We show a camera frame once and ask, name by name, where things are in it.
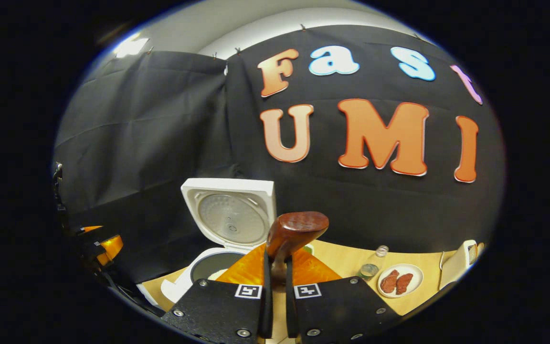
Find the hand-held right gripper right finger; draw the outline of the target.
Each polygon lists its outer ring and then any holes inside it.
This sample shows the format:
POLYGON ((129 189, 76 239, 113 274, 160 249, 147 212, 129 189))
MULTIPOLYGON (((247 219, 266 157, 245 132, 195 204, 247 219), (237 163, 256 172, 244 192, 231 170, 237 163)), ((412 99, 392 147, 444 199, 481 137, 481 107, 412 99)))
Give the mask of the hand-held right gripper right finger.
POLYGON ((286 259, 286 334, 297 344, 371 344, 398 325, 401 316, 355 275, 370 252, 347 246, 316 246, 315 257, 339 274, 327 282, 293 282, 286 259))

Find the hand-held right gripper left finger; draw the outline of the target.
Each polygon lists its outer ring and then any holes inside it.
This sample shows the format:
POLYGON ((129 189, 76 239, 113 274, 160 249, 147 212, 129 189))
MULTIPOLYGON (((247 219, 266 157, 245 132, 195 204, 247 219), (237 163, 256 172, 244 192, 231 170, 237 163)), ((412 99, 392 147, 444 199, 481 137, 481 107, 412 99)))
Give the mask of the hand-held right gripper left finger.
POLYGON ((162 319, 209 344, 262 344, 273 335, 273 293, 264 245, 211 248, 160 290, 172 302, 162 319))

